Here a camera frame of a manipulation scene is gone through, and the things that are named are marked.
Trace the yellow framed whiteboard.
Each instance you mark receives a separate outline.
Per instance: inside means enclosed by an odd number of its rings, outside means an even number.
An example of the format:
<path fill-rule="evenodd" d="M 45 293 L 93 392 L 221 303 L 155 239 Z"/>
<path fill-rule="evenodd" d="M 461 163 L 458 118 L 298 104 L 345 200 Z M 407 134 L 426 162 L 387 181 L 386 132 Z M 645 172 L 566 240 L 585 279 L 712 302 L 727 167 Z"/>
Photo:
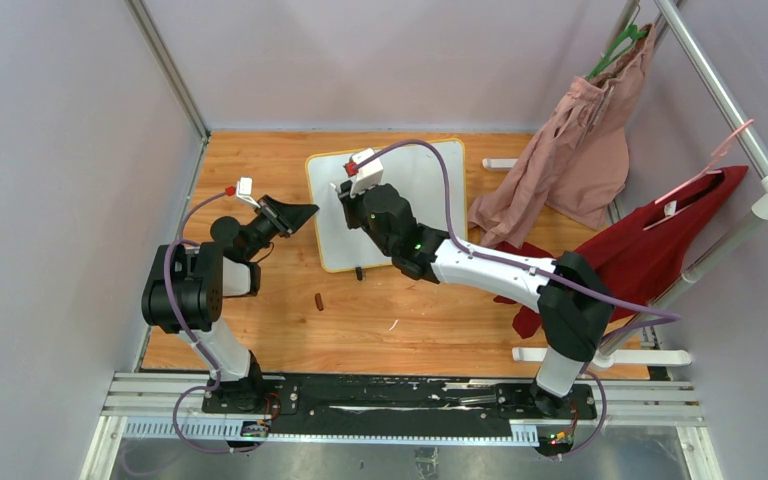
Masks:
<path fill-rule="evenodd" d="M 401 244 L 416 250 L 422 241 L 413 230 L 419 225 L 467 238 L 465 145 L 456 138 L 431 144 L 435 152 L 407 145 L 378 158 L 383 178 L 367 190 L 364 200 L 368 232 L 347 228 L 337 198 L 337 187 L 349 180 L 344 165 L 354 153 L 319 154 L 307 160 L 309 191 L 319 207 L 314 216 L 317 248 L 326 272 L 390 266 L 391 258 L 381 248 L 402 236 Z"/>

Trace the brown marker cap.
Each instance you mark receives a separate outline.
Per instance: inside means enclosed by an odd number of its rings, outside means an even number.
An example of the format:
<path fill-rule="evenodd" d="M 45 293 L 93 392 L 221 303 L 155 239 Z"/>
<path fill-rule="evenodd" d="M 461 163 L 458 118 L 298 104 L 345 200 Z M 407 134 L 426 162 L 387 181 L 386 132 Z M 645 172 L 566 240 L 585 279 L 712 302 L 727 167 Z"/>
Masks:
<path fill-rule="evenodd" d="M 314 296 L 315 305 L 318 311 L 323 311 L 325 309 L 324 306 L 324 300 L 320 293 L 316 293 Z"/>

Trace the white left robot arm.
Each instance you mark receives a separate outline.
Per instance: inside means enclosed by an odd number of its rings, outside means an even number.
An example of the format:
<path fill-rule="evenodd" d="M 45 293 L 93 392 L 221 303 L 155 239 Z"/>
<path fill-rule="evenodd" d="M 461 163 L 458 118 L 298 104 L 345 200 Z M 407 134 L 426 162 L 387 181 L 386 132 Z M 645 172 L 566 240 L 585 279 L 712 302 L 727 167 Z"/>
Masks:
<path fill-rule="evenodd" d="M 247 223 L 216 219 L 210 240 L 184 238 L 158 247 L 141 296 L 145 322 L 184 341 L 205 363 L 207 411 L 280 411 L 280 396 L 269 388 L 255 354 L 223 318 L 227 298 L 253 297 L 261 287 L 260 262 L 277 237 L 297 233 L 319 211 L 314 204 L 289 204 L 265 195 L 253 203 Z"/>

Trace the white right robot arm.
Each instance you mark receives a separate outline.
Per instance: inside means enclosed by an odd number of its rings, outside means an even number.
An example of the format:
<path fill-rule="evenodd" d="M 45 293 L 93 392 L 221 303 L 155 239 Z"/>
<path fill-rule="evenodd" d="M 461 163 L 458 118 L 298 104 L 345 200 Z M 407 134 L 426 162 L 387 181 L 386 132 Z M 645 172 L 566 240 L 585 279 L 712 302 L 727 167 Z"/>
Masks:
<path fill-rule="evenodd" d="M 573 252 L 530 258 L 472 245 L 416 220 L 409 202 L 390 184 L 351 192 L 336 186 L 349 229 L 363 231 L 404 276 L 476 288 L 537 313 L 547 347 L 525 404 L 544 418 L 579 411 L 573 384 L 601 343 L 615 310 L 587 261 Z"/>

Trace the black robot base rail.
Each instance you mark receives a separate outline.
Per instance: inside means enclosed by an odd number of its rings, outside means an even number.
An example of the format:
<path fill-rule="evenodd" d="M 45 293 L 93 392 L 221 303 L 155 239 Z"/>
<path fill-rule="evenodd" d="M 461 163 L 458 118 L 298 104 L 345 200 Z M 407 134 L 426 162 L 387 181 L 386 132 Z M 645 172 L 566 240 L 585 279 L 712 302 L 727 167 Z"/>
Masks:
<path fill-rule="evenodd" d="M 251 403 L 207 391 L 206 376 L 118 373 L 102 407 L 127 439 L 242 447 L 261 442 L 526 447 L 563 455 L 611 427 L 698 428 L 694 388 L 654 380 L 577 381 L 551 413 L 527 378 L 270 375 Z"/>

